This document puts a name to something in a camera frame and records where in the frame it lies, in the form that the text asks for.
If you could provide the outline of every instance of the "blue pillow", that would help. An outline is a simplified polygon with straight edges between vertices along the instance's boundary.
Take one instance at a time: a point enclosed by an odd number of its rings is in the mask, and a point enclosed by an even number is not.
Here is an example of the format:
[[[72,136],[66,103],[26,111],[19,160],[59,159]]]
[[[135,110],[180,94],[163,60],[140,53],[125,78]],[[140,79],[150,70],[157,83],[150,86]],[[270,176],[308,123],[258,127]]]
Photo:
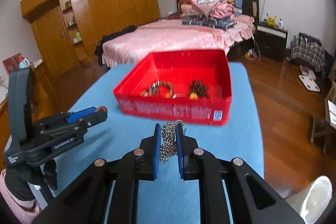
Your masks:
[[[236,3],[236,13],[235,13],[235,16],[239,16],[243,13],[243,0],[235,0],[235,3]]]

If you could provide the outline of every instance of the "red box on desk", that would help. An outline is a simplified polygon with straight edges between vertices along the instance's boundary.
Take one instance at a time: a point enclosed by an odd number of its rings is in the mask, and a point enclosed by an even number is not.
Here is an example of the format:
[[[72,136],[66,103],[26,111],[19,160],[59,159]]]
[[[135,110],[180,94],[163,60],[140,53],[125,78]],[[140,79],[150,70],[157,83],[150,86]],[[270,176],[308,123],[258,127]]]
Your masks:
[[[201,80],[209,87],[208,98],[187,98],[189,85]],[[141,96],[156,81],[168,81],[173,94],[185,97]],[[174,121],[226,124],[232,100],[230,70],[222,50],[153,52],[129,72],[113,90],[126,114]]]

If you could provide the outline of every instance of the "blue gripper pad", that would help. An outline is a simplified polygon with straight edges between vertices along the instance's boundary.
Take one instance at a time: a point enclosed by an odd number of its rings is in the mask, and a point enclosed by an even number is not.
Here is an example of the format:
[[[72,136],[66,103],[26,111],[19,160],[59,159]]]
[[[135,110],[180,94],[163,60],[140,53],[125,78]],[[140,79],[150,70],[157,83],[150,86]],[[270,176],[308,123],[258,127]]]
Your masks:
[[[84,117],[88,114],[91,114],[91,113],[95,112],[96,110],[97,110],[97,108],[90,107],[90,108],[75,112],[67,118],[67,123],[76,122],[76,121],[78,121],[78,119],[80,119],[80,118],[82,118],[82,117]]]
[[[183,136],[183,132],[180,132],[178,124],[176,125],[175,130],[176,130],[176,148],[177,148],[178,170],[180,172],[181,178],[183,179],[183,176],[184,176],[184,157],[183,157],[182,142],[181,142],[181,136]]]
[[[154,131],[154,153],[153,153],[153,177],[157,179],[159,171],[159,155],[160,155],[160,144],[161,144],[161,126],[157,123],[155,125]]]

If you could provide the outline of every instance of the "yellow bead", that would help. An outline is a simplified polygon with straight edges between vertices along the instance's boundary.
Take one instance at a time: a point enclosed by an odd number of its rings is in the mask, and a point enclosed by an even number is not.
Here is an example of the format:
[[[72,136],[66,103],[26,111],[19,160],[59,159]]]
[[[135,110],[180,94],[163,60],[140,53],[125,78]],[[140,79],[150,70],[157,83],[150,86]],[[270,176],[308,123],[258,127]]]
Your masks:
[[[197,100],[198,99],[198,96],[195,92],[191,92],[190,94],[190,100]]]

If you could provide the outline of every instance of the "white bottle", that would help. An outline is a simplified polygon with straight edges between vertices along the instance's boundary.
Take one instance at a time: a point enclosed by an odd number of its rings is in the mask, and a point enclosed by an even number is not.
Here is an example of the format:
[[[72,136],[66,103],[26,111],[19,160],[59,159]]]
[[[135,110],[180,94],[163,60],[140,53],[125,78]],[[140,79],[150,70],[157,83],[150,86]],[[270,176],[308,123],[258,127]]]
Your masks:
[[[282,29],[282,27],[283,27],[283,24],[282,24],[282,20],[281,20],[281,18],[280,18],[279,23],[278,23],[278,28],[279,28],[279,29]]]

